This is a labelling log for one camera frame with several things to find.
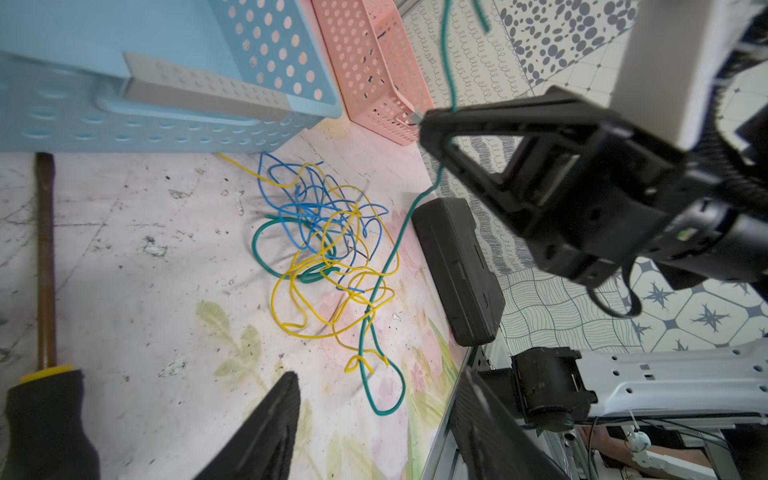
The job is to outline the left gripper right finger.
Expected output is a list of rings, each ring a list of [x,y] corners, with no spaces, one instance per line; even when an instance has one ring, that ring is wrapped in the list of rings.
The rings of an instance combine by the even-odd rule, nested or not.
[[[565,479],[490,387],[472,370],[459,376],[452,433],[470,479]]]

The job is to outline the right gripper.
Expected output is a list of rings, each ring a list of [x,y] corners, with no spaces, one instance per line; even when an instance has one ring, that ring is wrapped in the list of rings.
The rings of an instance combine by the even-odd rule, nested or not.
[[[619,114],[560,87],[536,97],[427,111],[419,144],[516,236],[537,266],[594,291],[639,257],[674,290],[707,280],[767,295],[767,212],[715,165],[633,142],[576,156],[576,131]],[[459,137],[518,137],[499,173]]]

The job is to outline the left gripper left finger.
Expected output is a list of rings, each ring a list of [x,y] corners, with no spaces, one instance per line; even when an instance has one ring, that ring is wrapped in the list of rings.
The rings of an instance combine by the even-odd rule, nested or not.
[[[298,375],[283,374],[199,479],[289,477],[300,417]]]

